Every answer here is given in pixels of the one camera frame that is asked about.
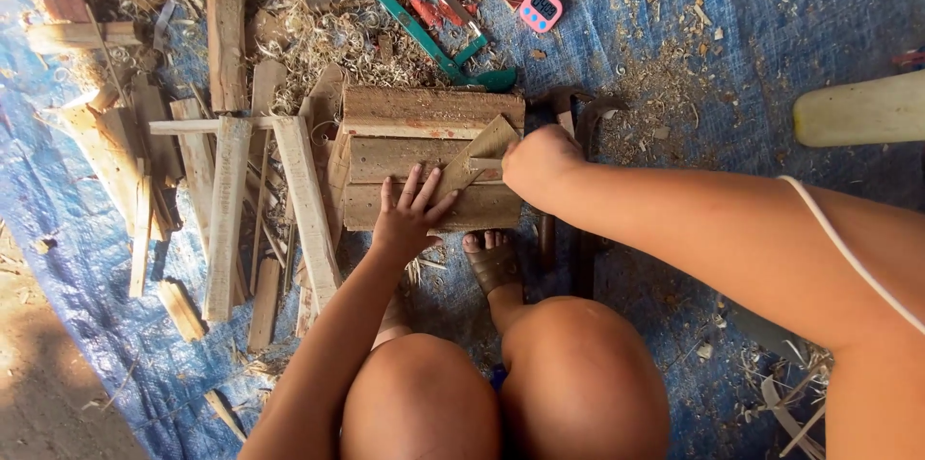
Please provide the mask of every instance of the wooden handle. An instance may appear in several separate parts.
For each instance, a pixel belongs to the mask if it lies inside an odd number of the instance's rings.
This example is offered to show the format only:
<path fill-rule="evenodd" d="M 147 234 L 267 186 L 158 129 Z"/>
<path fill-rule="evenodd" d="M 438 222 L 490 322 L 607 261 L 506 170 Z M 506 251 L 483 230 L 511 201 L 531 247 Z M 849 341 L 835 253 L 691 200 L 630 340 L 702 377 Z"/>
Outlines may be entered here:
<path fill-rule="evenodd" d="M 812 147 L 925 140 L 925 71 L 809 92 L 793 105 L 796 139 Z"/>

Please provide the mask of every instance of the right hand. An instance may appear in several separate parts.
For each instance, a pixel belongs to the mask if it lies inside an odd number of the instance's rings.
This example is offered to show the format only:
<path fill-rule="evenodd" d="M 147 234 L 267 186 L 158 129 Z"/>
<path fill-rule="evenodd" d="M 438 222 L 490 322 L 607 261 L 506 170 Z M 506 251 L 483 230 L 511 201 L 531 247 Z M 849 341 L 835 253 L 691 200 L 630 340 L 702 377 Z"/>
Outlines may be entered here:
<path fill-rule="evenodd" d="M 504 183 L 543 210 L 561 180 L 583 165 L 581 146 L 558 124 L 543 126 L 511 143 L 502 161 Z"/>

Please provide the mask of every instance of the brown sandal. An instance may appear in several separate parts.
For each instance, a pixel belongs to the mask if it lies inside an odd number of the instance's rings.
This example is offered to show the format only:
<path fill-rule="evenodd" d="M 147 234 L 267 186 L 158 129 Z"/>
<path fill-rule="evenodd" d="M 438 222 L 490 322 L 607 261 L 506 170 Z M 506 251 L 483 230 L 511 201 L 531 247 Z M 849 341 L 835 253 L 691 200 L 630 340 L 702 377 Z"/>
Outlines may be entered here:
<path fill-rule="evenodd" d="M 482 250 L 465 255 L 476 275 L 478 286 L 482 288 L 482 293 L 489 295 L 493 289 L 503 285 L 522 282 L 517 253 L 511 243 L 502 243 L 486 249 L 485 242 L 481 238 L 479 241 L 482 243 Z"/>

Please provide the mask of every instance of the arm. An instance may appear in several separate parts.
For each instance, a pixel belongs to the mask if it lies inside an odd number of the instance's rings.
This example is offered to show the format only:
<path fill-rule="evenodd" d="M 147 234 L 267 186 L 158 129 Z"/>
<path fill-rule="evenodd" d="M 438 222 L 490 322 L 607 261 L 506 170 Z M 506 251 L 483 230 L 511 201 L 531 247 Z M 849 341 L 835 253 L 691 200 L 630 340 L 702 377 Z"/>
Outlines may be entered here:
<path fill-rule="evenodd" d="M 353 379 L 373 346 L 388 300 L 405 265 L 442 241 L 427 236 L 457 192 L 424 212 L 440 171 L 434 169 L 414 195 L 421 167 L 410 171 L 398 205 L 392 182 L 382 186 L 382 211 L 373 244 L 318 315 L 283 372 L 241 448 L 241 460 L 334 458 L 340 414 Z"/>
<path fill-rule="evenodd" d="M 786 182 L 587 164 L 554 128 L 509 150 L 504 181 L 539 209 L 650 253 L 832 349 L 832 457 L 840 447 L 862 457 L 857 441 L 878 448 L 868 457 L 900 458 L 911 447 L 912 410 L 925 405 L 925 336 L 848 265 Z M 925 318 L 925 217 L 809 191 L 871 274 Z M 889 438 L 872 440 L 878 433 Z"/>

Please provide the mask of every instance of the blue fabric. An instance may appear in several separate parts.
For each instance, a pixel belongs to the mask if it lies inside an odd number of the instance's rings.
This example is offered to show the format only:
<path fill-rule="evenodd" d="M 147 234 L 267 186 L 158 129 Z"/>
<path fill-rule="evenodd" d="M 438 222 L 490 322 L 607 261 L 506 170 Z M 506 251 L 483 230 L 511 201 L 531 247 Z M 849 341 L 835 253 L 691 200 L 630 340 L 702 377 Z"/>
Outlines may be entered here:
<path fill-rule="evenodd" d="M 546 34 L 533 32 L 501 0 L 485 0 L 480 11 L 487 34 L 519 68 L 521 85 L 534 95 L 555 85 L 618 89 L 625 85 L 623 70 L 652 60 L 664 42 L 686 35 L 677 17 L 693 0 L 659 0 L 658 22 L 653 5 L 630 1 L 639 5 L 561 0 L 564 14 Z M 723 52 L 707 55 L 704 73 L 714 77 L 697 100 L 700 123 L 696 129 L 689 119 L 670 123 L 683 135 L 683 158 L 653 153 L 648 165 L 702 164 L 709 157 L 712 168 L 764 176 L 787 173 L 896 206 L 922 204 L 920 144 L 810 149 L 793 139 L 790 117 L 793 100 L 803 92 L 891 74 L 890 57 L 922 43 L 920 28 L 911 28 L 925 19 L 921 0 L 704 1 L 724 39 L 711 41 L 711 48 L 720 44 Z M 228 324 L 211 325 L 201 342 L 183 342 L 172 327 L 153 293 L 156 280 L 175 278 L 197 302 L 203 296 L 201 249 L 183 190 L 178 204 L 185 228 L 168 243 L 153 245 L 145 296 L 127 297 L 130 239 L 124 223 L 74 142 L 41 112 L 72 99 L 77 90 L 54 78 L 66 62 L 48 57 L 45 68 L 25 47 L 19 19 L 30 8 L 29 0 L 0 0 L 0 215 L 107 391 L 115 393 L 127 380 L 115 405 L 152 458 L 231 458 L 239 442 L 213 419 L 202 394 L 218 389 L 239 407 L 243 428 L 252 428 L 260 390 L 270 386 L 245 374 L 230 352 L 232 345 L 244 348 L 251 305 L 235 308 Z M 207 79 L 201 57 L 205 41 L 200 36 L 188 41 L 192 45 L 177 42 L 171 40 L 174 65 L 161 77 L 175 96 L 186 97 L 190 92 L 183 84 L 203 86 Z M 534 49 L 547 57 L 534 58 Z M 696 56 L 683 65 L 701 72 Z M 640 94 L 637 104 L 655 98 L 645 89 L 634 92 Z M 605 121 L 602 130 L 618 131 L 616 122 Z M 617 161 L 611 149 L 604 145 L 597 158 Z M 564 270 L 541 277 L 527 260 L 535 240 L 526 214 L 518 238 L 525 244 L 519 252 L 530 277 L 528 296 L 535 301 L 564 293 Z M 461 236 L 448 235 L 447 249 L 430 254 L 449 270 L 423 270 L 422 288 L 410 293 L 409 303 L 419 321 L 416 329 L 459 343 L 487 373 L 500 359 L 500 342 L 462 256 Z M 55 245 L 39 253 L 33 246 L 39 240 Z M 348 236 L 343 263 L 355 264 L 367 244 L 368 235 Z M 565 263 L 567 253 L 560 247 L 560 263 Z M 711 323 L 714 314 L 723 312 L 714 292 L 650 256 L 621 247 L 599 255 L 595 271 L 596 298 L 639 329 L 665 372 L 672 401 L 670 457 L 763 458 L 775 441 L 773 417 L 765 412 L 746 424 L 739 408 L 757 404 L 747 377 L 759 379 L 744 375 L 744 368 L 767 373 L 770 358 L 753 361 L 751 343 L 733 326 L 719 329 Z M 293 288 L 282 300 L 274 335 L 275 343 L 288 346 L 281 354 L 296 344 L 290 335 L 297 297 Z M 703 340 L 713 344 L 714 355 L 701 362 L 691 351 Z"/>

